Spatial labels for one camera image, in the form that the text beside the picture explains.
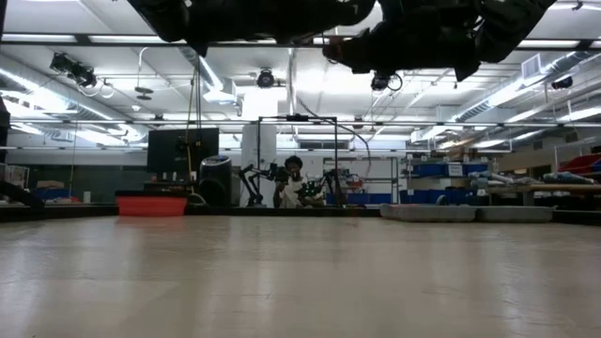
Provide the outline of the wooden table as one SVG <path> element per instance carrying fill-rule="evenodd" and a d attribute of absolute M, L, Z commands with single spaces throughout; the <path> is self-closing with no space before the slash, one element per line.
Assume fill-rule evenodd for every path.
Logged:
<path fill-rule="evenodd" d="M 599 184 L 530 184 L 488 187 L 485 190 L 489 195 L 489 200 L 492 200 L 492 196 L 496 194 L 516 193 L 521 196 L 522 205 L 525 207 L 534 206 L 534 194 L 536 192 L 570 192 L 574 195 L 601 195 L 601 185 Z"/>

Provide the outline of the blue storage bin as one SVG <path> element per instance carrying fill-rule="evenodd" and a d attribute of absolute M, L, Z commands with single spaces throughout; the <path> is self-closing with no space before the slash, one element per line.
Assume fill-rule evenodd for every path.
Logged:
<path fill-rule="evenodd" d="M 415 164 L 411 173 L 416 177 L 467 177 L 487 170 L 487 163 L 442 162 Z"/>

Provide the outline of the background black frame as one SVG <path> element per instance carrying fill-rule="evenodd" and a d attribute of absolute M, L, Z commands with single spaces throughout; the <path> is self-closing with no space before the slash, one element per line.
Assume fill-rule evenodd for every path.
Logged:
<path fill-rule="evenodd" d="M 285 122 L 286 124 L 295 125 L 296 123 L 301 122 L 312 122 L 314 124 L 318 124 L 321 122 L 325 122 L 327 124 L 334 126 L 334 169 L 339 171 L 338 166 L 338 128 L 340 125 L 338 124 L 337 118 L 335 116 L 319 116 L 319 115 L 301 115 L 301 114 L 292 114 L 292 115 L 274 115 L 274 116 L 259 116 L 256 121 L 256 163 L 258 165 L 261 164 L 261 126 L 264 120 L 269 120 L 273 123 L 276 122 Z"/>

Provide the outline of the red plastic bin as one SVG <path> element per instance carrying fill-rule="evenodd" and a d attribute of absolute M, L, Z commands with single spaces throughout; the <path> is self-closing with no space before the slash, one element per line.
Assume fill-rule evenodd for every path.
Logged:
<path fill-rule="evenodd" d="M 186 192 L 117 191 L 116 203 L 120 216 L 175 217 L 184 215 L 188 196 Z"/>

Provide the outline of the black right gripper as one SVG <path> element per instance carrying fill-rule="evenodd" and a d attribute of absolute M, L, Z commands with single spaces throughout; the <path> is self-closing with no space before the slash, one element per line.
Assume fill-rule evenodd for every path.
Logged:
<path fill-rule="evenodd" d="M 357 37 L 334 36 L 323 46 L 331 62 L 355 73 L 451 68 L 458 82 L 480 68 L 473 0 L 377 0 L 382 21 Z"/>

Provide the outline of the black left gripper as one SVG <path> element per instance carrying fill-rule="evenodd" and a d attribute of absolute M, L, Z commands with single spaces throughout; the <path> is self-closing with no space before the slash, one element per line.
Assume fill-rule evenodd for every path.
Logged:
<path fill-rule="evenodd" d="M 272 38 L 281 45 L 323 44 L 323 33 L 363 21 L 376 0 L 194 0 L 187 42 L 205 56 L 209 44 Z"/>

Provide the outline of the person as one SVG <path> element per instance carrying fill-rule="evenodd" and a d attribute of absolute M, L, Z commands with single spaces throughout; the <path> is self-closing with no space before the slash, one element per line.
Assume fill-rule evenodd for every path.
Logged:
<path fill-rule="evenodd" d="M 320 192 L 313 196 L 300 196 L 298 191 L 306 179 L 301 175 L 303 162 L 298 156 L 291 156 L 285 160 L 285 170 L 288 174 L 287 181 L 278 182 L 272 197 L 276 208 L 308 208 L 323 207 L 323 194 Z"/>

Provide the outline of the black monitor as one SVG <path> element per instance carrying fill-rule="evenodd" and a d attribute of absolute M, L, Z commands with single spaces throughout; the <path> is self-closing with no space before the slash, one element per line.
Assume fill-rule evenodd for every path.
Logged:
<path fill-rule="evenodd" d="M 184 173 L 195 171 L 200 162 L 219 153 L 216 128 L 150 131 L 146 152 L 149 173 Z"/>

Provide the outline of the red storage bin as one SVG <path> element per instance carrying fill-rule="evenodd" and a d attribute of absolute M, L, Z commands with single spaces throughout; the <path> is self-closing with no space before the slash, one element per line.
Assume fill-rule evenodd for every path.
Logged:
<path fill-rule="evenodd" d="M 576 157 L 562 164 L 559 171 L 581 176 L 601 173 L 601 153 Z"/>

